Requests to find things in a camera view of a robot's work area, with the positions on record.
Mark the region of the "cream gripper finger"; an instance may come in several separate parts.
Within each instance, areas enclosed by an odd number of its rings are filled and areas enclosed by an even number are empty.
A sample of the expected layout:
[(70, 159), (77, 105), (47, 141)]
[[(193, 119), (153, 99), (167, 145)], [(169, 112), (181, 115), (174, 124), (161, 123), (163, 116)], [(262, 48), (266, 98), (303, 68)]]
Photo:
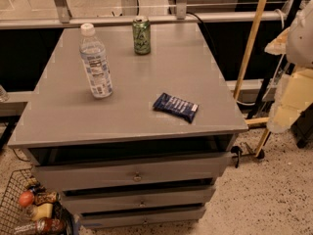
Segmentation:
[(313, 103), (313, 70), (297, 68), (292, 75), (283, 74), (274, 99), (267, 128), (273, 133), (282, 133)]

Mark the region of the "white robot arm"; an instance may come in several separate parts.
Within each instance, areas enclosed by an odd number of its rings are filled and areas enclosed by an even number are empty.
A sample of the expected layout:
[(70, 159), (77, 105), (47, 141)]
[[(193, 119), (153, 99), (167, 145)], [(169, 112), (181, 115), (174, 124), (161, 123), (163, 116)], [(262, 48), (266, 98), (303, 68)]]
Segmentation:
[(267, 44), (265, 52), (285, 54), (294, 64), (292, 75), (283, 74), (277, 85), (267, 121), (271, 132), (282, 133), (313, 104), (313, 0), (296, 14), (290, 27)]

